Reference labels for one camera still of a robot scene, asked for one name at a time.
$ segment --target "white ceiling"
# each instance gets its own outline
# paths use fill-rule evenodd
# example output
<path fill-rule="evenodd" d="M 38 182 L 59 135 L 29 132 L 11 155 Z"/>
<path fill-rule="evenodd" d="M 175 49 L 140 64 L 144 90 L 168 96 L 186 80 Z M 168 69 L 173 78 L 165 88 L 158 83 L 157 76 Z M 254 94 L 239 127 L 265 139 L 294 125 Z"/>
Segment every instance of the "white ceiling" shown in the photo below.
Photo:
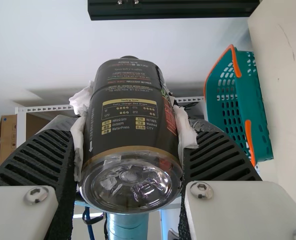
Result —
<path fill-rule="evenodd" d="M 90 21 L 87 0 L 0 0 L 0 115 L 66 103 L 125 55 L 156 63 L 170 90 L 201 95 L 229 44 L 251 50 L 246 18 Z"/>

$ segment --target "white arrow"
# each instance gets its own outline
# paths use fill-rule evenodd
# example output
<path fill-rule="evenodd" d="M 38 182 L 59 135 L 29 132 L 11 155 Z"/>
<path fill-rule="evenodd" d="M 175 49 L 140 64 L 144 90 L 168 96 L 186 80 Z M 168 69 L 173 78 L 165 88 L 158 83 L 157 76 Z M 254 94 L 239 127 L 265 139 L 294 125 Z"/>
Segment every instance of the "white arrow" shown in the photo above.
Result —
<path fill-rule="evenodd" d="M 93 141 L 90 141 L 90 148 L 89 148 L 89 152 L 91 152 L 93 150 Z"/>

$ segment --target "cardboard box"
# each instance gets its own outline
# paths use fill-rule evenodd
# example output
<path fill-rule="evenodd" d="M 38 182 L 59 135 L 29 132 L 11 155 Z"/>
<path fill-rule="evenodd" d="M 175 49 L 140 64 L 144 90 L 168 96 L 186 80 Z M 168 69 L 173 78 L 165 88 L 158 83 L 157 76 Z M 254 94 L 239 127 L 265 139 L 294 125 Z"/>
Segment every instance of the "cardboard box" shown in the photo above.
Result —
<path fill-rule="evenodd" d="M 26 115 L 26 139 L 36 134 L 50 121 L 31 114 Z M 4 115 L 0 120 L 0 165 L 16 150 L 17 115 Z"/>

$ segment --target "black rubber pad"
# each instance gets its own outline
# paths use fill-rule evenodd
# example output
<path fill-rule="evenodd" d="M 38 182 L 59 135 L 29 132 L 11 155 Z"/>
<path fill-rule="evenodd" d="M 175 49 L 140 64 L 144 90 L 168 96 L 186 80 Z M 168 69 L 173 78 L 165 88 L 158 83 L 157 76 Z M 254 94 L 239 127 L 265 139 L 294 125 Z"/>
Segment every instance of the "black rubber pad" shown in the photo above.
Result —
<path fill-rule="evenodd" d="M 58 208 L 46 240 L 67 240 L 76 194 L 74 141 L 69 131 L 45 130 L 20 145 L 0 166 L 0 186 L 51 186 Z"/>
<path fill-rule="evenodd" d="M 261 181 L 243 150 L 230 137 L 204 121 L 197 149 L 183 151 L 183 188 L 179 216 L 179 239 L 190 240 L 185 208 L 186 185 L 192 181 Z"/>

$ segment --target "black cylindrical can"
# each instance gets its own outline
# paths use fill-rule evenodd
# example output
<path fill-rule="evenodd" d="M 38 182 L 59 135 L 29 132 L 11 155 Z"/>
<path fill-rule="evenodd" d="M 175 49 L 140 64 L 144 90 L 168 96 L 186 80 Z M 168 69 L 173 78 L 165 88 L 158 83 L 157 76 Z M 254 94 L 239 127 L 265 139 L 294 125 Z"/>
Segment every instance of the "black cylindrical can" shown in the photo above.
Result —
<path fill-rule="evenodd" d="M 143 213 L 181 188 L 178 134 L 161 70 L 135 58 L 97 71 L 84 129 L 80 192 L 110 213 Z"/>

